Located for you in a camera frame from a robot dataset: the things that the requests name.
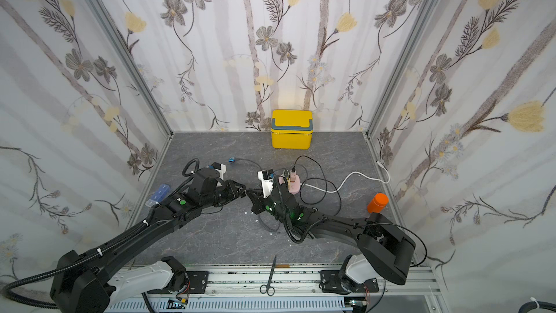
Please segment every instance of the scissors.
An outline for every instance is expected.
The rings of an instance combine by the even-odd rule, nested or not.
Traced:
[[[268,277],[268,284],[263,284],[259,288],[261,294],[266,294],[269,296],[274,295],[274,287],[270,286],[272,283],[272,275],[274,274],[274,269],[276,268],[276,255],[274,255],[274,261],[272,262],[272,268],[270,269],[270,276]]]

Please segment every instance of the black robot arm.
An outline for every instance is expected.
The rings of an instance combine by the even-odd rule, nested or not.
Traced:
[[[12,282],[2,289],[2,295],[27,305],[58,308],[63,313],[102,312],[115,299],[125,296],[118,291],[121,288],[116,287],[112,278],[126,263],[157,240],[197,218],[203,209],[222,207],[245,196],[251,199],[254,213],[267,211],[284,223],[288,236],[295,243],[301,243],[311,234],[350,244],[359,248],[378,274],[393,283],[405,284],[415,243],[397,226],[380,225],[390,223],[383,215],[373,213],[368,218],[359,219],[328,216],[299,205],[288,192],[287,185],[278,184],[278,180],[265,198],[261,191],[248,190],[233,180],[222,180],[225,170],[218,163],[200,170],[197,168],[198,160],[192,174],[184,169],[188,180],[159,205],[153,206],[143,221],[83,254],[73,250],[68,252],[59,259],[55,270]],[[171,269],[164,289],[177,291],[182,288],[187,282],[185,268],[172,257],[161,261]],[[54,303],[29,299],[12,291],[49,277],[54,277],[50,292]]]
[[[309,234],[357,247],[375,271],[388,281],[403,285],[411,266],[415,242],[380,213],[367,218],[349,219],[323,214],[297,203],[288,185],[278,184],[267,198],[248,191],[252,212],[267,211],[284,224],[295,243]]]

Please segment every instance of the blue connector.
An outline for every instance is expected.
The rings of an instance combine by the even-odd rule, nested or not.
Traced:
[[[162,200],[166,198],[168,192],[170,192],[170,185],[167,184],[160,185],[158,190],[156,190],[152,194],[151,198],[149,198],[149,200],[145,202],[145,205],[147,207],[151,207],[153,205],[160,204],[160,202],[162,202]]]

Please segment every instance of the scissor handle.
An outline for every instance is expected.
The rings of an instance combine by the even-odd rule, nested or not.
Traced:
[[[274,287],[270,286],[269,284],[263,284],[261,285],[261,287],[259,288],[259,291],[261,292],[261,294],[266,294],[269,296],[274,295]]]

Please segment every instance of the gray stone floor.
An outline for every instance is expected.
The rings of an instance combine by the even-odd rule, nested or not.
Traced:
[[[318,161],[326,178],[337,186],[354,170],[378,177],[361,133],[314,133],[309,150],[276,150],[272,147],[269,133],[177,133],[170,143],[151,193],[162,183],[170,184],[172,189],[177,187],[184,180],[181,176],[184,165],[195,157],[200,159],[202,167],[212,162],[226,164],[225,179],[254,187],[258,184],[257,167],[245,161],[228,163],[229,157],[248,158],[258,162],[263,169],[278,170],[291,168],[300,155]],[[301,158],[298,164],[307,168],[310,177],[321,177],[321,171],[314,162]],[[297,171],[303,181],[305,171]],[[314,180],[311,184],[324,187],[322,181]],[[384,192],[379,182],[354,174],[340,190],[342,208],[338,216],[367,216],[366,206],[378,192]],[[309,187],[304,188],[302,193],[306,201],[316,201],[323,194]],[[334,214],[338,206],[337,194],[332,193],[316,205],[321,212],[330,214]],[[140,216],[146,214],[147,208],[143,206]],[[383,214],[394,221],[390,205],[384,208]],[[268,226],[276,228],[278,222],[274,218],[266,213],[261,216]],[[358,253],[357,248],[332,240],[308,238],[297,245],[285,234],[265,231],[257,216],[251,213],[251,201],[241,198],[226,205],[221,212],[201,215],[159,240],[136,258],[136,265],[153,263],[168,255],[184,264],[269,263],[274,254],[278,255],[278,263],[330,263],[342,262],[347,255]]]

